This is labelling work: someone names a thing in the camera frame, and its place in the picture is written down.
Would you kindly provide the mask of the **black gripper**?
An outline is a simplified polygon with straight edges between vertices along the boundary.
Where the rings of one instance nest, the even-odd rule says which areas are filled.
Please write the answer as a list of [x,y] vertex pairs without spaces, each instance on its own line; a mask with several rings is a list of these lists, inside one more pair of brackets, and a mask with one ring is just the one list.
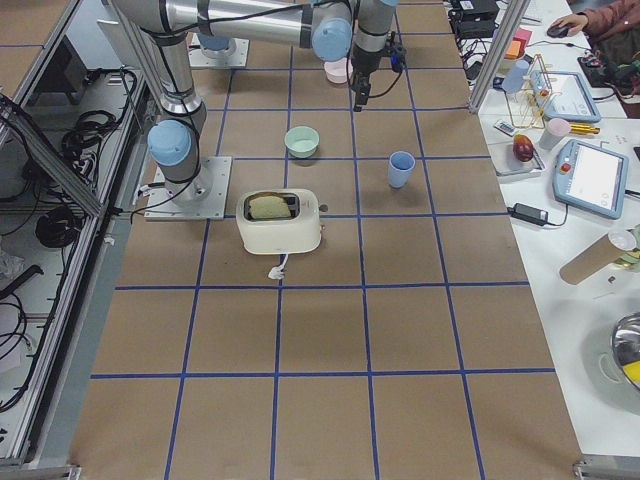
[[351,80],[351,90],[354,92],[354,112],[361,112],[365,106],[365,100],[369,99],[371,84],[370,75],[372,68],[370,66],[360,67],[354,66]]

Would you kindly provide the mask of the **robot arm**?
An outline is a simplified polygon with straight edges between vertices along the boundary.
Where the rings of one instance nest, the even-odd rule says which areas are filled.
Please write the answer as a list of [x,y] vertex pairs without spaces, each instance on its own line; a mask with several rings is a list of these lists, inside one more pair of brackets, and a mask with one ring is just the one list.
[[116,1],[114,7],[149,40],[163,116],[151,128],[148,146],[168,199],[182,205],[206,197],[213,184],[201,163],[207,113],[194,86],[188,34],[310,48],[328,13],[319,1]]
[[347,60],[353,110],[391,89],[371,92],[371,75],[384,58],[397,76],[406,68],[406,49],[391,23],[396,1],[200,1],[193,25],[208,35],[224,35],[297,45],[324,62]]

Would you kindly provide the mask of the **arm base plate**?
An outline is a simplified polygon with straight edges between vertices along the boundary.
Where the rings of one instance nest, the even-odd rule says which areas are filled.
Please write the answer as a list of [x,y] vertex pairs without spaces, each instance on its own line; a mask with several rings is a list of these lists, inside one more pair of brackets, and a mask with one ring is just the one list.
[[164,175],[156,168],[154,181],[164,185],[152,189],[149,195],[151,208],[144,211],[149,221],[222,220],[231,177],[231,156],[209,156],[200,158],[200,173],[187,189],[174,200],[170,193],[177,193],[177,184],[165,183]]
[[198,37],[193,36],[189,44],[189,62],[192,69],[240,69],[248,60],[250,42],[231,39],[228,47],[221,50],[203,48]]

